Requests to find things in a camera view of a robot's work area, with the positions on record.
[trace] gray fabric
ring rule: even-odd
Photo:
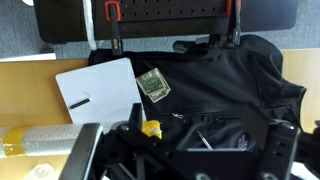
[[[319,0],[300,0],[297,22],[290,30],[252,33],[262,36],[280,49],[320,48]],[[124,40],[130,51],[172,51],[176,40],[195,40],[199,36],[144,38]],[[38,54],[46,44],[40,39],[33,7],[21,0],[5,0],[0,6],[0,58]],[[98,42],[110,48],[109,41]],[[53,46],[58,59],[86,58],[90,49],[86,42]]]

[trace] wooden table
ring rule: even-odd
[[[320,49],[288,50],[283,55],[285,79],[308,88],[301,119],[304,130],[312,132],[314,120],[320,119]],[[1,63],[0,127],[71,123],[55,76],[86,65],[85,59]],[[60,174],[67,157],[0,159],[1,179],[22,179],[38,163],[49,163]]]

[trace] black jacket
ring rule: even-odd
[[[157,67],[171,92],[157,103],[140,90],[149,120],[159,120],[163,140],[179,149],[206,146],[253,150],[255,143],[240,125],[241,107],[252,102],[275,119],[300,125],[304,87],[283,79],[281,52],[258,36],[241,37],[234,48],[195,45],[185,53],[126,52],[136,77]],[[119,57],[110,50],[92,52],[89,65]]]

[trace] paper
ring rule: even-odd
[[[59,74],[56,80],[72,122],[99,122],[104,132],[127,121],[132,105],[141,103],[129,58]]]

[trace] banknote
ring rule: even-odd
[[[163,99],[171,91],[167,81],[157,68],[137,77],[136,80],[143,93],[149,96],[153,103]]]
[[[145,95],[165,90],[160,71],[155,68],[136,78],[137,83]]]
[[[165,85],[165,89],[161,90],[161,91],[157,91],[154,93],[149,94],[149,98],[151,99],[151,101],[153,103],[158,102],[159,100],[163,99],[164,97],[166,97],[169,92],[171,91],[167,81],[164,79],[164,77],[161,75],[161,81],[164,83]]]

